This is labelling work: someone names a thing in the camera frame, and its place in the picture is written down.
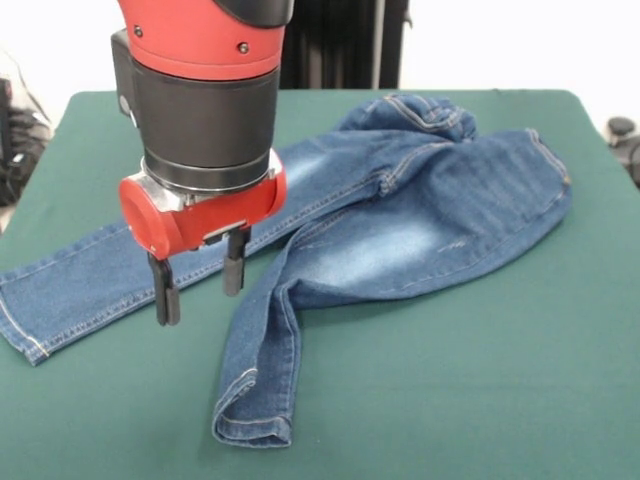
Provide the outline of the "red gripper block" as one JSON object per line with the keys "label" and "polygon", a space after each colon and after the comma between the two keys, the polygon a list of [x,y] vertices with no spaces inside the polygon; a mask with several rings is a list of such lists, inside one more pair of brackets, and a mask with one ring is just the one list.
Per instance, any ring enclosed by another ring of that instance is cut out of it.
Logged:
{"label": "red gripper block", "polygon": [[180,321],[179,289],[165,259],[198,249],[207,240],[230,231],[223,266],[224,293],[238,295],[244,287],[250,226],[282,208],[286,188],[284,167],[275,151],[269,152],[266,176],[234,193],[193,195],[172,191],[144,170],[120,182],[118,194],[125,222],[134,240],[149,252],[156,316],[161,326],[175,326]]}

